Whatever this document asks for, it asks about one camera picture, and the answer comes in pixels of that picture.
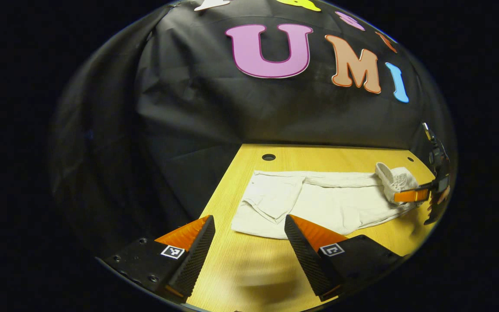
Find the pink letter u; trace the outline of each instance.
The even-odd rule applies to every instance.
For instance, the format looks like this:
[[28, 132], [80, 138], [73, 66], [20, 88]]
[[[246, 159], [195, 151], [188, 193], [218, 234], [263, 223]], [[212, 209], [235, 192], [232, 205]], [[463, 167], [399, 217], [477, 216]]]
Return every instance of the pink letter u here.
[[267, 27], [251, 24], [236, 26], [226, 30], [225, 34], [232, 38], [232, 54], [234, 63], [240, 71], [259, 78], [286, 78], [298, 75], [309, 65], [309, 43], [307, 34], [313, 29], [297, 24], [281, 24], [278, 26], [288, 35], [290, 56], [282, 62], [270, 62], [263, 58], [261, 37]]

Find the screw hole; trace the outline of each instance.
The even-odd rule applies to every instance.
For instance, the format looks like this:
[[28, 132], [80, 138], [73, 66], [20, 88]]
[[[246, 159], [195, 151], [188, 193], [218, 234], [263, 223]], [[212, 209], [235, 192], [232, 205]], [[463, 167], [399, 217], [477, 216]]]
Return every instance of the screw hole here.
[[265, 154], [261, 158], [263, 158], [263, 160], [267, 160], [268, 162], [270, 162], [271, 160], [275, 160], [275, 158], [277, 157], [273, 154]]

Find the orange gripper pad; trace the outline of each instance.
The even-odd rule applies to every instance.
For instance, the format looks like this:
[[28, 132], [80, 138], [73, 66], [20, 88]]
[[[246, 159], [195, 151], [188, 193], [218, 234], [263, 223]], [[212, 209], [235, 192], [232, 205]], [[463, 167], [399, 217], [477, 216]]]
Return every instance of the orange gripper pad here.
[[299, 230], [303, 233], [307, 241], [310, 243], [313, 250], [319, 251], [319, 248], [338, 243], [339, 241], [344, 241], [348, 239], [344, 235], [340, 235], [334, 231], [327, 229], [326, 227], [321, 227], [318, 224], [307, 221], [295, 215], [289, 215], [295, 224], [298, 226]]
[[192, 247], [192, 243], [194, 243], [194, 240], [198, 237], [198, 234], [204, 227], [207, 218], [209, 218], [209, 215], [197, 219], [196, 221], [192, 221], [174, 231], [166, 233], [155, 241], [178, 248], [184, 248], [186, 251], [189, 251], [190, 247]]
[[428, 189], [422, 190], [407, 190], [405, 192], [394, 194], [394, 201], [398, 202], [422, 202], [423, 200], [427, 200], [430, 192]]

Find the white cloth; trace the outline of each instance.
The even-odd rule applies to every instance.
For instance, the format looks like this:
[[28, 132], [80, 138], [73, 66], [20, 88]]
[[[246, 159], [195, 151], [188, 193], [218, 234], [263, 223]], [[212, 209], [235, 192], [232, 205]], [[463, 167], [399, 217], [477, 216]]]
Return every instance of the white cloth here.
[[[381, 162], [376, 171], [386, 167]], [[342, 235], [390, 221], [417, 203], [390, 203], [387, 195], [418, 186], [404, 167], [368, 172], [254, 171], [231, 228], [246, 234], [287, 239], [288, 214]]]

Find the table surface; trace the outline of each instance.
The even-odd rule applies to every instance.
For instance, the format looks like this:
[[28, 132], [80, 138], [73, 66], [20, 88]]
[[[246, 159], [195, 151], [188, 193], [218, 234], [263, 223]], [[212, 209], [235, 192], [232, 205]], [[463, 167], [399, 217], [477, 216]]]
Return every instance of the table surface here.
[[[276, 159], [263, 160], [264, 154]], [[289, 241], [238, 233], [230, 229], [230, 222], [254, 170], [374, 172], [377, 162], [408, 168], [419, 184], [434, 179], [408, 150], [243, 144], [201, 214], [214, 216], [216, 233], [186, 303], [212, 312], [293, 312], [323, 304], [311, 290]], [[347, 237], [364, 234], [398, 255], [413, 253], [434, 226], [423, 225], [427, 208], [424, 202], [399, 218]]]

